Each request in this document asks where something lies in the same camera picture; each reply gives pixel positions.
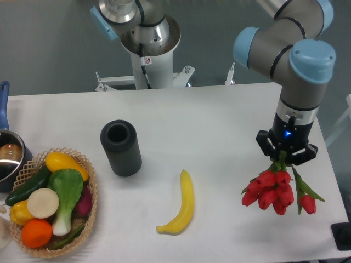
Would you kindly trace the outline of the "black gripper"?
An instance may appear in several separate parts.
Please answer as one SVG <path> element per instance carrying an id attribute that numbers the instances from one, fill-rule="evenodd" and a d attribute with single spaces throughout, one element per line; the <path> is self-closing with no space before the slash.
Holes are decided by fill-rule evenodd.
<path id="1" fill-rule="evenodd" d="M 275 153 L 283 150 L 294 153 L 291 156 L 291 164 L 301 165 L 314 159 L 318 152 L 318 147 L 309 144 L 308 140 L 312 125 L 313 122 L 306 125 L 289 125 L 276 113 L 270 131 L 260 130 L 256 142 L 265 156 L 275 159 Z"/>

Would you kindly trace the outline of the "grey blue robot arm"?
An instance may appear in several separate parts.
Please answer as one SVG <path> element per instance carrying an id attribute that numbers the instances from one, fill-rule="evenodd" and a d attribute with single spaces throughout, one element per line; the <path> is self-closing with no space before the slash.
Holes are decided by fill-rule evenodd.
<path id="1" fill-rule="evenodd" d="M 316 157 L 308 136 L 330 81 L 336 52 L 318 39 L 333 21 L 329 1 L 260 1 L 274 23 L 268 29 L 247 27 L 237 36 L 233 57 L 281 86 L 270 130 L 256 140 L 266 156 L 287 165 Z"/>

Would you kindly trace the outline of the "silver robot base column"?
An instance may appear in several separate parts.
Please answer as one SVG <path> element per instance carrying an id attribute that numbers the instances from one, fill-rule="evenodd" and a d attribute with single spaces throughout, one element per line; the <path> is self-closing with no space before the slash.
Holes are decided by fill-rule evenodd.
<path id="1" fill-rule="evenodd" d="M 99 1 L 90 9 L 98 30 L 119 39 L 129 52 L 135 87 L 173 87 L 173 52 L 181 38 L 178 23 L 165 13 L 165 1 Z"/>

